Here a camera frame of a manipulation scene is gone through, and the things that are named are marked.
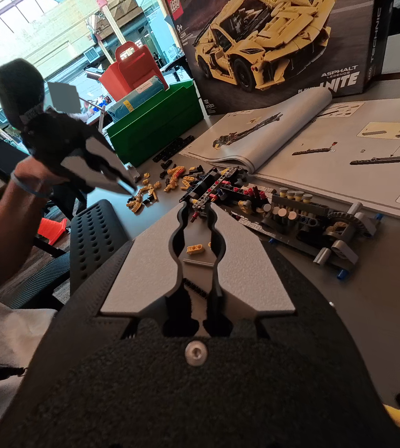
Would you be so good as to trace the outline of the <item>person's white shirt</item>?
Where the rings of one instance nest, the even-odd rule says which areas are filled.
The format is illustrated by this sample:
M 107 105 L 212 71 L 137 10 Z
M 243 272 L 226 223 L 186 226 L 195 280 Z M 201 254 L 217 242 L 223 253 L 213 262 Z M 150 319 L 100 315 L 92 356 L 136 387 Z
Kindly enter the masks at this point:
M 53 309 L 13 310 L 0 303 L 0 367 L 27 369 L 56 313 Z M 0 379 L 0 420 L 22 381 L 17 374 Z

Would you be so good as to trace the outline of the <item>black mesh chair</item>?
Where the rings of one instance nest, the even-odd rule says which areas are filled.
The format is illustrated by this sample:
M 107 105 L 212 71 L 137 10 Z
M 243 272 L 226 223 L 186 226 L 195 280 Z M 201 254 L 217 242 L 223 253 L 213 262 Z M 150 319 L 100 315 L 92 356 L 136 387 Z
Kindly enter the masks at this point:
M 17 309 L 51 309 L 59 311 L 63 303 L 53 296 L 55 289 L 70 276 L 70 253 L 52 260 L 23 282 L 4 304 Z

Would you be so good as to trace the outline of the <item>lego set box yellow car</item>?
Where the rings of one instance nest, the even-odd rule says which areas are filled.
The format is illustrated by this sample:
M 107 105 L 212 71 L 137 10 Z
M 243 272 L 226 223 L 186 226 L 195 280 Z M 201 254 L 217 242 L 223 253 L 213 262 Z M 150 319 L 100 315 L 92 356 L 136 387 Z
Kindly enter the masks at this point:
M 208 115 L 312 87 L 363 92 L 382 71 L 393 1 L 171 0 L 169 17 Z

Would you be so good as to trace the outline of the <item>green plastic bin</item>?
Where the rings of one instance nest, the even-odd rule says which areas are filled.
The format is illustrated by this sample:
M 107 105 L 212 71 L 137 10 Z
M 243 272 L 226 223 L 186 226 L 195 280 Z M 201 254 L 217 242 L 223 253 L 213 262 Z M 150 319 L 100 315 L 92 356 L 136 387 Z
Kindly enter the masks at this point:
M 203 120 L 193 80 L 171 84 L 112 124 L 106 133 L 124 164 L 139 167 Z

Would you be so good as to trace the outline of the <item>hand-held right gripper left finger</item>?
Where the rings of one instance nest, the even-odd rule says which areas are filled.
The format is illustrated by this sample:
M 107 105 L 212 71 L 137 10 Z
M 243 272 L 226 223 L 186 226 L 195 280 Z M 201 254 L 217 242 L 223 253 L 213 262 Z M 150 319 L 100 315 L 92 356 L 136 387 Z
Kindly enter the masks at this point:
M 189 207 L 181 202 L 134 239 L 101 315 L 152 318 L 171 337 L 197 333 L 199 322 L 191 317 L 179 260 L 188 216 Z

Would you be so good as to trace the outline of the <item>lego car chassis assembly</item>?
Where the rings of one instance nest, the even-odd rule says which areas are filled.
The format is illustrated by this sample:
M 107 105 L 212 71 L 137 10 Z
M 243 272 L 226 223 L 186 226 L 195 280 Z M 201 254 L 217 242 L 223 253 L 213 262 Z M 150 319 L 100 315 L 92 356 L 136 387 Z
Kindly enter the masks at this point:
M 363 213 L 361 203 L 339 211 L 300 190 L 249 183 L 248 171 L 239 166 L 212 167 L 207 172 L 200 169 L 191 169 L 181 178 L 185 193 L 180 202 L 190 204 L 192 222 L 199 216 L 206 218 L 207 204 L 215 204 L 270 243 L 295 249 L 318 266 L 334 267 L 340 281 L 358 263 L 353 243 L 372 238 L 383 218 L 382 214 L 370 217 Z

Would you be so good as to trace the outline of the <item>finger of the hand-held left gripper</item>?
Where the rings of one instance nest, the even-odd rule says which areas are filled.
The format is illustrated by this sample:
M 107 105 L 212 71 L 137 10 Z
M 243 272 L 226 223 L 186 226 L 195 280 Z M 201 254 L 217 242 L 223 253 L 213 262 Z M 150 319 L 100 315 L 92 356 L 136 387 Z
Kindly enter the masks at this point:
M 88 153 L 98 158 L 99 170 L 105 177 L 118 183 L 123 182 L 128 188 L 136 188 L 134 176 L 111 148 L 94 137 L 86 140 L 85 148 Z
M 102 172 L 90 168 L 87 162 L 78 155 L 66 157 L 61 162 L 61 166 L 84 180 L 90 187 L 104 189 L 113 193 L 136 194 L 136 187 L 134 185 L 129 186 L 119 179 L 108 179 Z

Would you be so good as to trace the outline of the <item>orange plastic object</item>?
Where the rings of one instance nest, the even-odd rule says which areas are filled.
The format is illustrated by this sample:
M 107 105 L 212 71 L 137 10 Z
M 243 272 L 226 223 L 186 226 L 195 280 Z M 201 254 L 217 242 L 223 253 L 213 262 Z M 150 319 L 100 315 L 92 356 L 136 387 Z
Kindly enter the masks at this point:
M 37 233 L 41 237 L 48 239 L 49 245 L 54 245 L 66 231 L 67 223 L 67 218 L 63 218 L 60 222 L 42 218 Z

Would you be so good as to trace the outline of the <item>lego instruction booklet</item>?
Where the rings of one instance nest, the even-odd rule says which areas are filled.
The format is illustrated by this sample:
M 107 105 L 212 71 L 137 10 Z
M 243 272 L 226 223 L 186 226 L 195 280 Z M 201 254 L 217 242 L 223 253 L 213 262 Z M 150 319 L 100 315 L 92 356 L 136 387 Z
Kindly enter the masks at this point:
M 331 104 L 313 87 L 230 112 L 181 154 L 400 218 L 400 98 Z

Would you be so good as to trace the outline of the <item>red plastic box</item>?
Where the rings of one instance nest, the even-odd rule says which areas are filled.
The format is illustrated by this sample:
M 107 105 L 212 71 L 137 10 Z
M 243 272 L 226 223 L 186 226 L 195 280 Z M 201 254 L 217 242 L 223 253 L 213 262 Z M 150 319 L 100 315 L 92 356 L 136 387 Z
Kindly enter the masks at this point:
M 164 90 L 169 88 L 147 45 L 125 42 L 116 49 L 115 58 L 99 78 L 113 100 L 120 100 L 153 76 L 160 79 Z

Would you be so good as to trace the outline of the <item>teal rolled bag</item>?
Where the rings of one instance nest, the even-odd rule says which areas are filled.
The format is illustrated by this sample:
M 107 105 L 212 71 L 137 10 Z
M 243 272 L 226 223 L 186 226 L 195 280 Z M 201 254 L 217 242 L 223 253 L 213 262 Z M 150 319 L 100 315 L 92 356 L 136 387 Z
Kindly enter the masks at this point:
M 158 76 L 152 76 L 125 97 L 111 105 L 107 113 L 110 115 L 113 123 L 117 123 L 154 95 L 164 90 L 164 84 Z

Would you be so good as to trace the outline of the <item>person's left hand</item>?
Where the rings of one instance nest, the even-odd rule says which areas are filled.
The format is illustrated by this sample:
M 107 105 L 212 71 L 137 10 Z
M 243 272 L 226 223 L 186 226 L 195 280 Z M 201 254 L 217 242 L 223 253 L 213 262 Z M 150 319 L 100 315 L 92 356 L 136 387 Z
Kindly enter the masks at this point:
M 69 181 L 67 178 L 54 174 L 43 163 L 32 156 L 20 161 L 13 172 L 15 172 L 18 177 L 37 177 L 46 181 L 52 187 Z

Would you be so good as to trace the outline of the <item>blue wristband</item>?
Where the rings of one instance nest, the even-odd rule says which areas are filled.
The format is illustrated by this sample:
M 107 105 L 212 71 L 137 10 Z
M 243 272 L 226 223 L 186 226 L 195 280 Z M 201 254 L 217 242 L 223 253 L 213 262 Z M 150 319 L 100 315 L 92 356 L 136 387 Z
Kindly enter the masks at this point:
M 10 178 L 18 188 L 36 198 L 48 199 L 53 193 L 53 187 L 37 177 L 18 177 L 15 172 L 12 172 Z

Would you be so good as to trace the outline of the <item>small black lego frame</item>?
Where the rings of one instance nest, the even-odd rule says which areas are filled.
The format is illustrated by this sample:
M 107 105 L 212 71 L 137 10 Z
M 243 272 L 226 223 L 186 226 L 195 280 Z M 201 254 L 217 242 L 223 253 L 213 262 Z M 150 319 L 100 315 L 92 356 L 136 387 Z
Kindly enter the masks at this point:
M 167 162 L 170 160 L 175 154 L 180 152 L 182 149 L 187 147 L 195 140 L 195 137 L 189 135 L 185 138 L 178 137 L 173 142 L 171 142 L 166 148 L 164 148 L 160 153 L 153 157 L 152 161 L 157 163 L 159 161 Z

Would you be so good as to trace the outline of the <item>person's left forearm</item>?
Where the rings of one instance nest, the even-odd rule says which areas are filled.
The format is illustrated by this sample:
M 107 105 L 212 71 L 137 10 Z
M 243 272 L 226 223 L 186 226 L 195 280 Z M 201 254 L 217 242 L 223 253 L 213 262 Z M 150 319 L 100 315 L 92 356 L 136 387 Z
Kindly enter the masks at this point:
M 10 181 L 0 200 L 0 286 L 28 259 L 47 199 Z

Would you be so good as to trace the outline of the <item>pile of yellow lego connectors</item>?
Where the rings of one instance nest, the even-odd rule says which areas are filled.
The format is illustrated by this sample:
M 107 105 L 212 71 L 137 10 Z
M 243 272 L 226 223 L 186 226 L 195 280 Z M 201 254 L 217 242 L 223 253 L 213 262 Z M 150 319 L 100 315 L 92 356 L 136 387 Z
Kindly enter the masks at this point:
M 172 168 L 163 171 L 158 180 L 152 182 L 149 172 L 144 173 L 143 178 L 138 182 L 137 193 L 127 200 L 127 208 L 134 214 L 138 214 L 145 207 L 149 207 L 159 202 L 159 193 L 170 193 L 179 189 L 187 192 L 190 187 L 199 181 L 202 172 L 187 172 L 184 166 L 174 165 Z

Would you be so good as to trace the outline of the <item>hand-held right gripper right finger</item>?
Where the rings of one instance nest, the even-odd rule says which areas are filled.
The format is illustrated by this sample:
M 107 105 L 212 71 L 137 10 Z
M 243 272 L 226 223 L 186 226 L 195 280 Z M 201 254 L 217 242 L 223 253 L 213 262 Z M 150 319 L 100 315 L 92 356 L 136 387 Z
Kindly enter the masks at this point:
M 247 319 L 293 315 L 296 308 L 260 239 L 214 203 L 205 206 L 216 256 L 203 326 L 228 337 Z

